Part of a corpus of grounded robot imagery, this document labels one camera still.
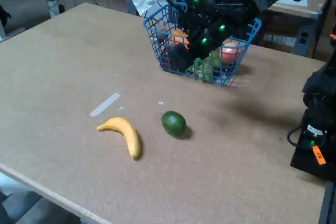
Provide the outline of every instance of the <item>avocado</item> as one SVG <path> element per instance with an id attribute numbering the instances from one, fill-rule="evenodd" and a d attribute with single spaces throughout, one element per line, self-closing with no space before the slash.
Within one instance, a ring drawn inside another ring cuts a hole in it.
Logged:
<path id="1" fill-rule="evenodd" d="M 184 117 L 175 111 L 165 112 L 161 121 L 164 129 L 172 136 L 181 136 L 186 129 Z"/>

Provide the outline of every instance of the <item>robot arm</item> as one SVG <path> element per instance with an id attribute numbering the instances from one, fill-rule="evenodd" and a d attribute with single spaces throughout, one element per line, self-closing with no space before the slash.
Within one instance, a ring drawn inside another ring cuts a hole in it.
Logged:
<path id="1" fill-rule="evenodd" d="M 278 0 L 184 0 L 186 11 L 167 1 L 180 11 L 178 27 L 188 34 L 188 49 L 176 45 L 168 51 L 173 69 L 184 72 Z"/>
<path id="2" fill-rule="evenodd" d="M 278 0 L 184 0 L 186 11 L 167 1 L 180 11 L 178 27 L 188 34 L 188 48 L 177 44 L 167 52 L 172 68 L 183 72 Z M 331 44 L 336 46 L 336 26 Z M 291 166 L 336 182 L 336 51 L 307 80 L 303 93 L 307 109 L 299 126 L 287 136 L 296 147 Z M 300 137 L 294 143 L 290 137 L 298 130 Z"/>

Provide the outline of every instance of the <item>orange tag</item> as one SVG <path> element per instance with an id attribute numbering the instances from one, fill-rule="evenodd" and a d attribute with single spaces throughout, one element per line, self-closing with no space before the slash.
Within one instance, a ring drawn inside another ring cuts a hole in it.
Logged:
<path id="1" fill-rule="evenodd" d="M 313 146 L 313 152 L 315 154 L 315 157 L 317 159 L 317 161 L 319 162 L 320 165 L 324 165 L 326 164 L 326 160 L 324 159 L 321 151 L 320 151 L 320 148 L 316 145 Z"/>

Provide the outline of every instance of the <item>table edge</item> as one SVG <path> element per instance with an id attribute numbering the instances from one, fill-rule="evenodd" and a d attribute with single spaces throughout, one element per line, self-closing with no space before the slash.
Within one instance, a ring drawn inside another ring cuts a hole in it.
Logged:
<path id="1" fill-rule="evenodd" d="M 32 189 L 34 192 L 40 194 L 44 198 L 50 200 L 51 202 L 65 208 L 69 212 L 72 212 L 76 216 L 92 222 L 92 224 L 112 224 L 99 216 L 85 210 L 84 208 L 78 206 L 72 201 L 60 196 L 59 194 L 51 191 L 50 189 L 44 187 L 43 185 L 33 181 L 32 179 L 24 176 L 23 174 L 15 171 L 14 169 L 9 168 L 8 166 L 0 163 L 0 172 L 6 176 L 16 180 L 17 182 L 27 186 Z"/>

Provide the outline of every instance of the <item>sticker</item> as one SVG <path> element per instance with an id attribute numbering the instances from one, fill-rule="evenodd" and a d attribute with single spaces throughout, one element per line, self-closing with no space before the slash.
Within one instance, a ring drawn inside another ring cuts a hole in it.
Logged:
<path id="1" fill-rule="evenodd" d="M 101 105 L 96 107 L 91 112 L 90 116 L 95 117 L 95 116 L 99 115 L 101 112 L 103 112 L 105 109 L 107 109 L 108 106 L 110 106 L 112 103 L 114 103 L 119 97 L 120 97 L 120 95 L 118 93 L 114 93 L 113 95 L 108 97 Z"/>
<path id="2" fill-rule="evenodd" d="M 321 130 L 315 129 L 310 124 L 308 124 L 307 130 L 310 131 L 313 134 L 323 136 L 323 132 Z"/>
<path id="3" fill-rule="evenodd" d="M 313 146 L 313 152 L 315 154 L 315 157 L 317 159 L 317 161 L 319 162 L 320 165 L 324 165 L 326 164 L 326 160 L 324 159 L 320 148 L 317 145 Z"/>

